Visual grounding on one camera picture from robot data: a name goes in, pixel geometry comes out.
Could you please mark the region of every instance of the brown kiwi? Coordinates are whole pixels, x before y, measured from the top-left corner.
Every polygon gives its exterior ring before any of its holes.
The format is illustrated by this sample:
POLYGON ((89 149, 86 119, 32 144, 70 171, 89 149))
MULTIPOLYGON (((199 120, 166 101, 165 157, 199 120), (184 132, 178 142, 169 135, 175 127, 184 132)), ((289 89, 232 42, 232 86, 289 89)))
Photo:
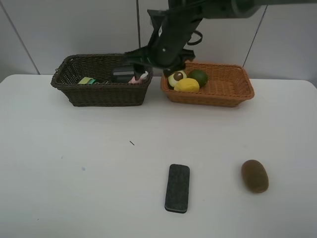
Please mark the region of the brown kiwi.
POLYGON ((256 160, 246 161, 241 168, 242 179, 253 193, 262 193, 268 189, 268 176, 263 165, 256 160))

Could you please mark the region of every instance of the lime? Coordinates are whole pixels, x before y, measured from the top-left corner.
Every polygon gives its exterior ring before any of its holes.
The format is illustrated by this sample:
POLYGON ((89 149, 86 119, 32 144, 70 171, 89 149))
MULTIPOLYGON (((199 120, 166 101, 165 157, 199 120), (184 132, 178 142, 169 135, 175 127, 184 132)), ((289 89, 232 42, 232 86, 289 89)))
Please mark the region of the lime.
POLYGON ((199 69, 194 69, 193 71, 191 71, 189 73, 188 77, 197 80, 200 87, 205 86, 206 83, 208 82, 207 74, 199 69))

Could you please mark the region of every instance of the pink object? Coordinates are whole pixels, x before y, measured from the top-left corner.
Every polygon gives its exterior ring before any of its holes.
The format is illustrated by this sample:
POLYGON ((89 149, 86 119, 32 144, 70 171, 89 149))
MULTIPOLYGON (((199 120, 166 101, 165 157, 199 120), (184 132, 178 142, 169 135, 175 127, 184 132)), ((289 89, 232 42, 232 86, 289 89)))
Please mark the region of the pink object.
POLYGON ((131 83, 131 84, 140 84, 143 82, 144 79, 147 78, 147 76, 149 75, 149 73, 147 71, 145 71, 144 74, 141 75, 140 79, 139 80, 135 80, 135 77, 133 77, 128 83, 131 83))

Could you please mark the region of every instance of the yellow lemon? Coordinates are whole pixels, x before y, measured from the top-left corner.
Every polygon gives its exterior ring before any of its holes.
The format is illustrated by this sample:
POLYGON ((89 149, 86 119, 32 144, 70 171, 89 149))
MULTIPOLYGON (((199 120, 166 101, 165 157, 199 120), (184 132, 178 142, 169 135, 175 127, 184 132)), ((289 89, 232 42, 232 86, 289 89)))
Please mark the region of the yellow lemon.
POLYGON ((184 78, 178 81, 174 87, 175 91, 199 92, 199 83, 193 78, 184 78))

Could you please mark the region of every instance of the orange wicker basket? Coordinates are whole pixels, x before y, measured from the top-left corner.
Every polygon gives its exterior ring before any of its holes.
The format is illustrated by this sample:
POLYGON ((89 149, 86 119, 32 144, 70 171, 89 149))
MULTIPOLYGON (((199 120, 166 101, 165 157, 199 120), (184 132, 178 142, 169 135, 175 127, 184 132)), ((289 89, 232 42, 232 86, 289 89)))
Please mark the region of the orange wicker basket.
POLYGON ((163 75, 161 89, 176 103, 236 107, 254 97, 254 90, 244 68, 232 64, 198 63, 186 64, 185 72, 200 69, 208 75, 207 84, 198 93, 178 92, 169 87, 163 75))

